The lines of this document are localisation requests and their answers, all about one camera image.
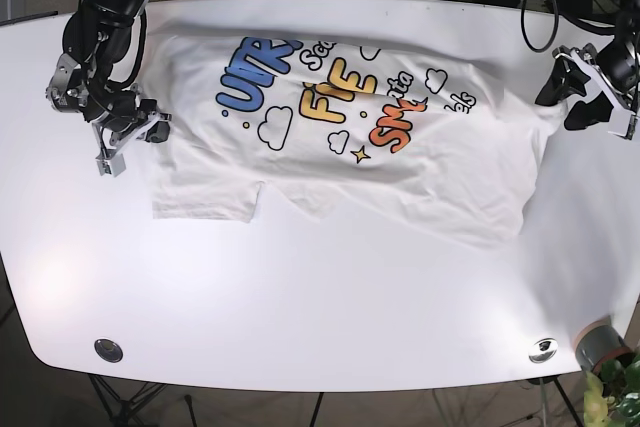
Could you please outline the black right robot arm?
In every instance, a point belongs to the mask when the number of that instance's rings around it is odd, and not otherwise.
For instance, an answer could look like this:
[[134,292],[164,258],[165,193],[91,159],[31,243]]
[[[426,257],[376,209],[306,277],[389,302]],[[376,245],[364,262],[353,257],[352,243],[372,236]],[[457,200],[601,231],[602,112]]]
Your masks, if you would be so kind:
[[98,169],[116,177],[123,152],[135,140],[162,143],[169,114],[144,98],[136,80],[142,67],[149,0],[78,0],[67,22],[62,54],[46,89],[52,108],[79,113],[94,132]]

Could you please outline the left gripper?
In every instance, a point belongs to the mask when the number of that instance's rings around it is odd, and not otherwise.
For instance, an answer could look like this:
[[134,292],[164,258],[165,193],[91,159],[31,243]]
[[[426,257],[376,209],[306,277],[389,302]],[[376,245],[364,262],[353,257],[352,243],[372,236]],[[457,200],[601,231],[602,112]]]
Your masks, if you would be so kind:
[[600,52],[592,44],[583,48],[560,46],[553,51],[551,74],[535,99],[539,106],[551,107],[572,95],[586,97],[592,74],[585,73],[580,62],[599,68],[611,85],[629,95],[629,109],[614,107],[604,93],[590,102],[578,101],[564,120],[567,131],[585,130],[605,124],[607,132],[629,141],[639,141],[639,48],[633,37],[615,37]]

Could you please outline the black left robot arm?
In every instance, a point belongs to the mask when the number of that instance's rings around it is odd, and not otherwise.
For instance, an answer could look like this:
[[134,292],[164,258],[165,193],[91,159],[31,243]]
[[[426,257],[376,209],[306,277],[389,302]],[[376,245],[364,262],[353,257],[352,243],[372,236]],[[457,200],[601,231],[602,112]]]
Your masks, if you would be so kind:
[[606,37],[602,48],[559,46],[536,104],[575,100],[564,120],[568,131],[606,124],[610,134],[639,138],[639,0],[546,0],[556,21]]

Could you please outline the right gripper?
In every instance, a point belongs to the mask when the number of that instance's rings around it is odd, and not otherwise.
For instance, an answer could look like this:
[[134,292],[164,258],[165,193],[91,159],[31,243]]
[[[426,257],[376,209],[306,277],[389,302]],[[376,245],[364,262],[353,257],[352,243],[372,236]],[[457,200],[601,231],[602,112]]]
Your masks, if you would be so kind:
[[72,52],[64,52],[46,88],[46,98],[55,111],[79,113],[91,124],[101,176],[117,177],[126,170],[124,150],[132,141],[164,143],[171,130],[172,116],[161,111],[156,100],[141,97],[136,84],[141,52],[126,80],[110,79],[113,65],[122,59],[120,54],[92,52],[82,63]]

